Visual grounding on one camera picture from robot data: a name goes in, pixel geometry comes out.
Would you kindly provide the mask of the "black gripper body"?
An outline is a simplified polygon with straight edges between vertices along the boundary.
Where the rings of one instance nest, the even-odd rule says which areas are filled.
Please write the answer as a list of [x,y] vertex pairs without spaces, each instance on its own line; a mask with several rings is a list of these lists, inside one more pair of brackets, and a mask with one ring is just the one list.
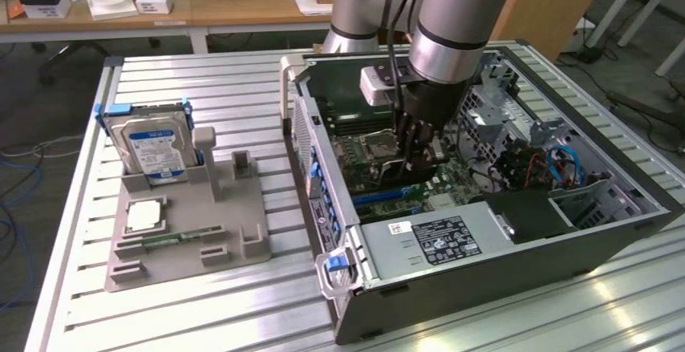
[[426,123],[431,130],[442,130],[461,106],[469,80],[443,84],[433,81],[413,82],[402,90],[402,123]]

